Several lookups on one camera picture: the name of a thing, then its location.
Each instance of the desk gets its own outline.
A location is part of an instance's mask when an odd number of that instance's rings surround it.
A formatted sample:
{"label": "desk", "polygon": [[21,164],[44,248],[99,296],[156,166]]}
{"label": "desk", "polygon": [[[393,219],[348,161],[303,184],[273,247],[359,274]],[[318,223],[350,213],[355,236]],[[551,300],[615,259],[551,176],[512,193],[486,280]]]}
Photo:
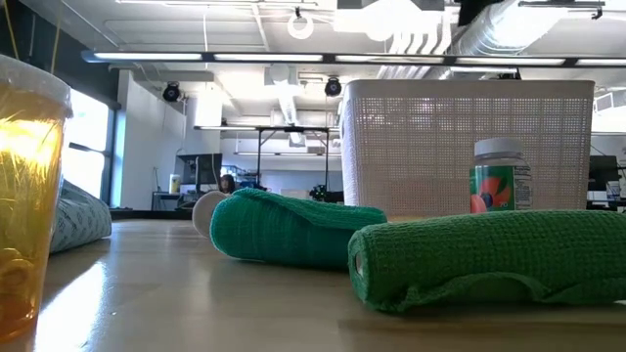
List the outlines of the desk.
{"label": "desk", "polygon": [[[180,194],[171,194],[168,192],[153,192],[153,204],[151,211],[165,211],[165,210],[176,210],[178,207],[178,199],[180,198]],[[172,203],[172,205],[167,206],[166,201]]]}
{"label": "desk", "polygon": [[[345,273],[227,258],[190,222],[126,221],[50,258],[36,351],[624,351],[626,307],[363,306]],[[28,337],[0,346],[23,352]]]}

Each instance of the plastic cup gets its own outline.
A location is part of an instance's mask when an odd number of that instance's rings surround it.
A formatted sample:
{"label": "plastic cup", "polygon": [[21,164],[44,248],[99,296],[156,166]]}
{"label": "plastic cup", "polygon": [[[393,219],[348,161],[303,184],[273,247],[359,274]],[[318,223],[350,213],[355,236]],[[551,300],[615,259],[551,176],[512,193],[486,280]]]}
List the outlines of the plastic cup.
{"label": "plastic cup", "polygon": [[37,320],[69,114],[63,81],[0,56],[0,342]]}

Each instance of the table surface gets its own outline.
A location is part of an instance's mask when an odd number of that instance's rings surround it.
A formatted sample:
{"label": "table surface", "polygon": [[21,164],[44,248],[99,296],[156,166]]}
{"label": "table surface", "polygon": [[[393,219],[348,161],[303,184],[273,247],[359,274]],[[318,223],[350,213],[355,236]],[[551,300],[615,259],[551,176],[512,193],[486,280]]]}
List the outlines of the table surface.
{"label": "table surface", "polygon": [[1,351],[624,351],[626,307],[364,307],[346,273],[230,259],[190,222],[53,255],[35,336]]}

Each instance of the bottle cap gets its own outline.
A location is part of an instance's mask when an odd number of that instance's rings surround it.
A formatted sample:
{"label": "bottle cap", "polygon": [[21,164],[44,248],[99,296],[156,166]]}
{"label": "bottle cap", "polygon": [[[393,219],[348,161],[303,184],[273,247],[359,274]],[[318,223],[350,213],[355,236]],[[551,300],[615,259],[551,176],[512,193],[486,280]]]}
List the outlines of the bottle cap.
{"label": "bottle cap", "polygon": [[521,141],[515,138],[491,138],[476,142],[473,146],[474,156],[491,153],[521,154]]}

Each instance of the green towel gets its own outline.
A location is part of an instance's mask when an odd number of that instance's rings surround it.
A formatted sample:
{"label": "green towel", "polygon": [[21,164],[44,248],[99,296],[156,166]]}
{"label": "green towel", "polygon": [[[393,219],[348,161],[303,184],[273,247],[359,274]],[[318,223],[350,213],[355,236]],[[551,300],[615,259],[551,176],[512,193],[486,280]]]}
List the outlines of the green towel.
{"label": "green towel", "polygon": [[626,298],[626,215],[613,212],[506,211],[374,225],[354,234],[348,252],[357,295],[386,312]]}
{"label": "green towel", "polygon": [[218,250],[235,258],[345,270],[354,232],[384,222],[374,208],[244,189],[217,205],[210,235]]}

